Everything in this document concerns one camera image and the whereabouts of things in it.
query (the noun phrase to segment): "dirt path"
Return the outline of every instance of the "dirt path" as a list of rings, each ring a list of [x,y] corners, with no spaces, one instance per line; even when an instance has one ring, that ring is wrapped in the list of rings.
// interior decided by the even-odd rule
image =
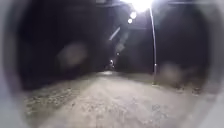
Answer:
[[[97,76],[32,92],[26,104],[35,128],[179,128],[197,101],[189,92]]]

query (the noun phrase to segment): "ground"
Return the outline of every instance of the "ground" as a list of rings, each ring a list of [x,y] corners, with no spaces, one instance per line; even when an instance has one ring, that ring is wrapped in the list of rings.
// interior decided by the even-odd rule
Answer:
[[[90,75],[27,93],[26,117],[33,128],[179,128],[194,118],[192,90]]]

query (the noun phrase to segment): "street light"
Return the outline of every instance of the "street light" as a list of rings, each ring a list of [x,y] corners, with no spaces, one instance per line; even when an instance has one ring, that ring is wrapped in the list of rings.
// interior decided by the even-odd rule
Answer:
[[[121,0],[122,2],[131,4],[133,9],[138,12],[146,12],[149,10],[150,17],[152,21],[152,34],[153,34],[153,50],[154,50],[154,80],[153,82],[156,83],[156,75],[157,75],[157,54],[156,54],[156,36],[155,36],[155,26],[154,26],[154,18],[152,13],[152,3],[153,0]],[[132,23],[132,19],[135,19],[137,16],[136,12],[132,12],[130,14],[131,19],[128,20],[128,23]]]

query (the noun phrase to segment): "road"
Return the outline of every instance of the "road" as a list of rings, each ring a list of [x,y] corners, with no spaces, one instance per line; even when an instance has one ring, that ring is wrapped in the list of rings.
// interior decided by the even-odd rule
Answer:
[[[182,128],[208,99],[189,89],[92,75],[29,92],[25,104],[33,128]]]

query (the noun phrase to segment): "bright light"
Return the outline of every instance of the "bright light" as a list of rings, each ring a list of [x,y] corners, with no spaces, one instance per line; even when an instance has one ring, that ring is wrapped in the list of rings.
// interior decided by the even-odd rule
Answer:
[[[132,23],[132,19],[128,19],[128,23],[131,24]]]
[[[137,12],[144,12],[151,8],[153,0],[121,0],[125,3],[132,4],[133,8]]]
[[[135,18],[137,17],[137,13],[136,13],[136,12],[132,12],[132,13],[130,14],[130,17],[131,17],[132,19],[135,19]]]

